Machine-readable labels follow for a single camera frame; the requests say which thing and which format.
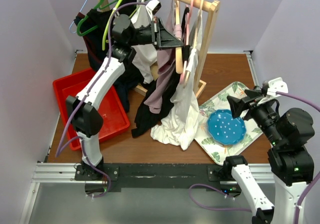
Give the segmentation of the pink tank top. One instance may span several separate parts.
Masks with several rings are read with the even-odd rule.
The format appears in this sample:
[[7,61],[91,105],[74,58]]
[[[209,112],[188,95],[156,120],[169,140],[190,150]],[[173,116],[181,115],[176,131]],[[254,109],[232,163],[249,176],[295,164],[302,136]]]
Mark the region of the pink tank top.
[[[168,14],[165,27],[175,36],[175,11],[173,8],[171,8]],[[161,111],[163,102],[162,96],[167,88],[171,75],[176,70],[174,61],[175,55],[173,54],[173,49],[166,49],[157,52],[158,78],[156,80],[156,87],[150,96],[144,101],[144,104],[149,107],[149,111],[153,114],[159,114]]]

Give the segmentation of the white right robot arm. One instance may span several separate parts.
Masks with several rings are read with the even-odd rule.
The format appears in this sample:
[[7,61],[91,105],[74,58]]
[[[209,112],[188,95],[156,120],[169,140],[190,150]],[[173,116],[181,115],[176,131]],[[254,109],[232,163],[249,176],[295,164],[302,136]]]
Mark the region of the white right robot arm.
[[266,91],[247,89],[244,98],[227,96],[232,117],[246,111],[243,120],[254,120],[271,144],[268,161],[275,184],[275,202],[268,200],[253,178],[242,155],[229,156],[222,166],[223,176],[240,186],[252,214],[253,224],[302,224],[305,198],[319,180],[314,161],[305,144],[315,135],[313,118],[301,108],[283,115],[273,109],[276,99],[266,100]]

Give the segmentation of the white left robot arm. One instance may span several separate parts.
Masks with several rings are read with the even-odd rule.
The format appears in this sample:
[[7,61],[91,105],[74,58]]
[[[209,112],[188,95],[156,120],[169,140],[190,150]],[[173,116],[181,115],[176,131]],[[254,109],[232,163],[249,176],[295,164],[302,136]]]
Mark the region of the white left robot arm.
[[160,51],[183,46],[181,38],[168,31],[158,17],[149,19],[147,26],[139,28],[135,28],[125,14],[113,18],[112,22],[108,35],[114,42],[101,67],[76,96],[66,98],[68,120],[65,126],[72,126],[76,131],[82,150],[81,164],[87,167],[85,173],[92,180],[99,180],[104,174],[99,144],[104,121],[98,109],[109,89],[135,57],[134,46],[151,44]]

